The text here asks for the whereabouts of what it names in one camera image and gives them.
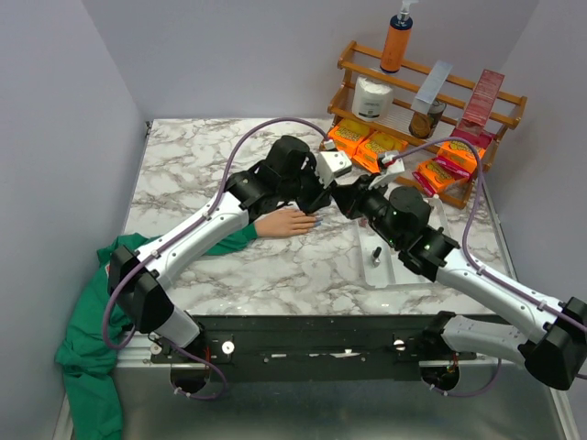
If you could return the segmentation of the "mannequin hand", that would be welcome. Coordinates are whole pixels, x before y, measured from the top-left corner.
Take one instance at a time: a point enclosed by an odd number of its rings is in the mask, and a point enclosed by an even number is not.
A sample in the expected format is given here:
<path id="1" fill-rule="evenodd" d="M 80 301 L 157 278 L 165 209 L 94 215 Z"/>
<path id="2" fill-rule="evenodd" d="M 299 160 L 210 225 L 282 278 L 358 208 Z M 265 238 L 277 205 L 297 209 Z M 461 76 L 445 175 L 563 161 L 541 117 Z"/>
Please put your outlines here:
<path id="1" fill-rule="evenodd" d="M 258 237 L 283 238 L 307 234 L 319 226 L 322 219 L 294 208 L 283 208 L 254 222 Z"/>

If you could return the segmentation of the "green jacket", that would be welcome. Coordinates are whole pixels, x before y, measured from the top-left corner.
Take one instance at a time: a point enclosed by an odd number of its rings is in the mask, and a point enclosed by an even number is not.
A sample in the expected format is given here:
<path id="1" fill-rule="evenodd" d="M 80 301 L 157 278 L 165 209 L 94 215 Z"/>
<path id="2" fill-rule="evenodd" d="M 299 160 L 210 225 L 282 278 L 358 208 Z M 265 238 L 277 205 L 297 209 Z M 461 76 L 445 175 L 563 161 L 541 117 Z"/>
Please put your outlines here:
<path id="1" fill-rule="evenodd" d="M 96 251 L 98 269 L 83 287 L 56 352 L 55 361 L 62 368 L 78 439 L 122 437 L 123 411 L 111 377 L 117 352 L 109 348 L 102 337 L 102 320 L 109 300 L 109 263 L 118 247 L 135 250 L 153 240 L 139 233 L 123 235 Z"/>

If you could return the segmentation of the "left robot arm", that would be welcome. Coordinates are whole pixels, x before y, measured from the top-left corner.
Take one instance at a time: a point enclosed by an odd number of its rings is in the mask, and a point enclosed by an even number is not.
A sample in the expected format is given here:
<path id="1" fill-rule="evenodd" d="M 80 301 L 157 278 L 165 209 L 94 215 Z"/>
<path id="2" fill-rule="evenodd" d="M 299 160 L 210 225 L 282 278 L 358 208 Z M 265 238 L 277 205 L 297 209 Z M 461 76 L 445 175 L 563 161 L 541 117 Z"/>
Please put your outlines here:
<path id="1" fill-rule="evenodd" d="M 122 246 L 112 254 L 103 320 L 119 306 L 137 331 L 166 338 L 184 362 L 197 360 L 204 348 L 201 327 L 169 298 L 174 278 L 279 203 L 294 202 L 307 214 L 329 205 L 330 187 L 349 167 L 349 159 L 335 148 L 313 154 L 302 140 L 280 137 L 265 159 L 225 174 L 216 195 L 172 231 L 135 251 Z"/>

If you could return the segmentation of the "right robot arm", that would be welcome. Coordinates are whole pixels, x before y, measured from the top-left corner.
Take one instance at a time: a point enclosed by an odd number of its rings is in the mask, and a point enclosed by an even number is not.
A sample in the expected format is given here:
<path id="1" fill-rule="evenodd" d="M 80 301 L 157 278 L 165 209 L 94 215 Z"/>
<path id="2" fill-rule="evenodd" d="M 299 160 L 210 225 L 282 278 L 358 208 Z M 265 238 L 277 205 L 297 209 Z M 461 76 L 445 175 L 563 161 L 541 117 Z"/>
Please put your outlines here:
<path id="1" fill-rule="evenodd" d="M 386 196 L 371 181 L 361 176 L 335 186 L 340 212 L 365 218 L 414 274 L 468 295 L 505 320 L 482 323 L 449 314 L 441 327 L 423 334 L 424 352 L 434 359 L 452 351 L 507 359 L 542 384 L 568 390 L 586 360 L 585 302 L 562 302 L 484 265 L 465 243 L 429 225 L 431 207 L 417 189 L 400 186 Z"/>

